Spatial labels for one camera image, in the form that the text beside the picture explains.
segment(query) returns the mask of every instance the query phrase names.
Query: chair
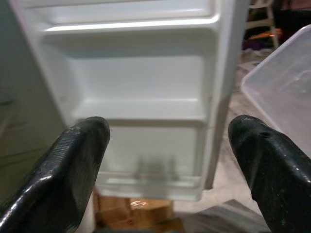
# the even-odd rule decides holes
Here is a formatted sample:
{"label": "chair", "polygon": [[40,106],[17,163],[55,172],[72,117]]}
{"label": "chair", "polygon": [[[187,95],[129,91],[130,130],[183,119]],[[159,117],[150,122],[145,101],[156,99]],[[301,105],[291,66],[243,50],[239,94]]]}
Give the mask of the chair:
{"label": "chair", "polygon": [[271,34],[273,35],[272,36],[273,46],[275,49],[277,49],[279,46],[279,41],[277,38],[276,26],[274,23],[272,4],[273,0],[251,0],[249,8],[250,9],[266,8],[268,18],[256,21],[249,21],[246,25],[246,29],[252,29],[257,27],[270,27]]}

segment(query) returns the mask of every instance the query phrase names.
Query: clear plastic container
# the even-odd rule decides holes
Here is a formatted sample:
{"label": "clear plastic container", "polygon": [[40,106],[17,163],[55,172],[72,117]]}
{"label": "clear plastic container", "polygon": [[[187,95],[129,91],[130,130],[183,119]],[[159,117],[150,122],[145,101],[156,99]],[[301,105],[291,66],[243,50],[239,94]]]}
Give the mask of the clear plastic container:
{"label": "clear plastic container", "polygon": [[311,25],[246,75],[242,91],[311,157]]}

